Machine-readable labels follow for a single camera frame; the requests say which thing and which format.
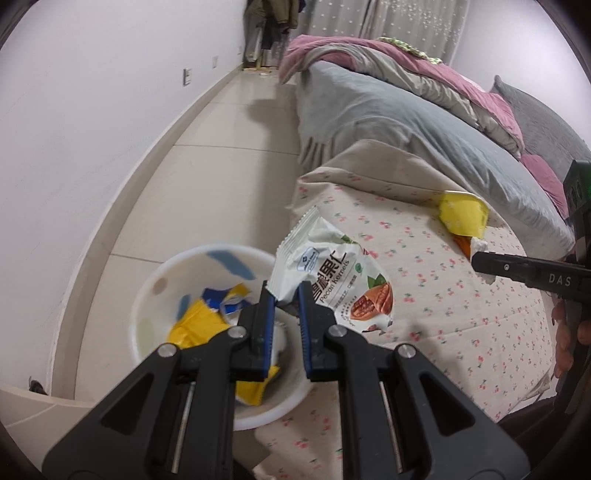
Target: wall socket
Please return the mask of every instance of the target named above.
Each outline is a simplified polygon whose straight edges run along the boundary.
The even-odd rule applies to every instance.
[[[183,69],[183,86],[186,87],[191,83],[191,69]]]

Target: finger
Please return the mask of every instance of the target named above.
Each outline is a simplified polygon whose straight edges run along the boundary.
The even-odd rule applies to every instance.
[[[564,309],[564,300],[558,302],[552,309],[552,318],[563,322],[566,319],[566,310]]]
[[[560,373],[570,370],[570,368],[573,366],[573,361],[573,356],[568,350],[562,350],[556,346],[556,368],[560,371]]]
[[[577,338],[583,345],[591,345],[591,320],[585,320],[579,325]]]
[[[570,330],[564,323],[559,323],[556,329],[556,344],[562,350],[570,346]]]

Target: pecan illustration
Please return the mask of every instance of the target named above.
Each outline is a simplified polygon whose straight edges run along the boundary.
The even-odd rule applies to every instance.
[[[394,298],[390,283],[370,288],[351,307],[352,320],[369,320],[378,313],[388,315],[392,311]]]

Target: tile floor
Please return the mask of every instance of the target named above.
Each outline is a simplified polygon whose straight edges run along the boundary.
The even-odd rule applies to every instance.
[[[160,263],[215,242],[275,252],[289,231],[284,208],[298,173],[295,102],[294,85],[241,73],[168,153],[100,280],[80,351],[77,400],[100,400],[133,369],[127,346],[131,305]]]

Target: wall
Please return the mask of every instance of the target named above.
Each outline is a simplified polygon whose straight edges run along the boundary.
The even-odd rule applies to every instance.
[[[451,66],[486,90],[500,75],[556,111],[591,146],[591,84],[534,0],[471,0]]]
[[[49,381],[85,245],[150,145],[240,64],[244,5],[41,0],[0,50],[0,382]]]

